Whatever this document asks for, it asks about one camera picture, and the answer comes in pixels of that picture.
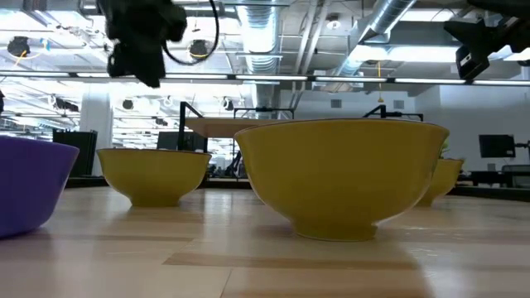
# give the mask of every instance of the black monitor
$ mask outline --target black monitor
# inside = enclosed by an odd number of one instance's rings
[[[512,135],[479,136],[482,158],[515,157],[515,141]]]

